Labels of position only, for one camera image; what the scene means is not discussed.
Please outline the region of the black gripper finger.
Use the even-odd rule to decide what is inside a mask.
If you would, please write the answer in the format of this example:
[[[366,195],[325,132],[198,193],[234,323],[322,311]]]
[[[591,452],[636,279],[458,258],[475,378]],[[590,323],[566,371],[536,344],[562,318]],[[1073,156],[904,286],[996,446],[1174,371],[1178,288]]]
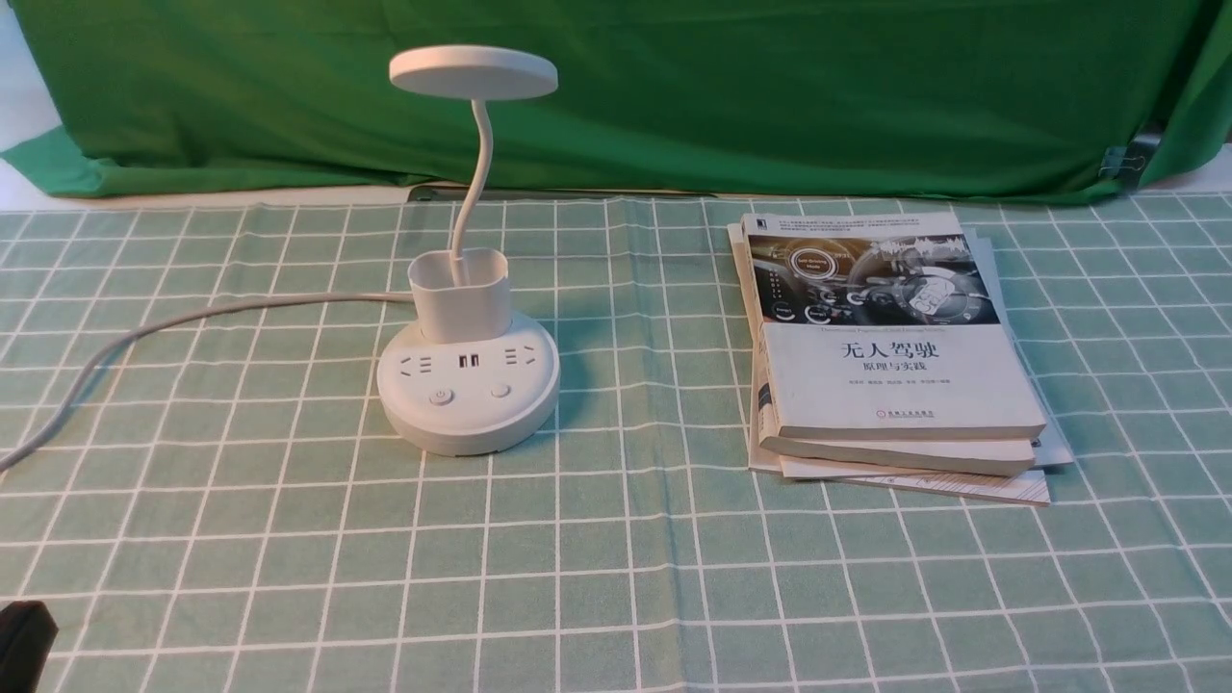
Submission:
[[[43,601],[1,609],[1,692],[34,692],[59,626]]]

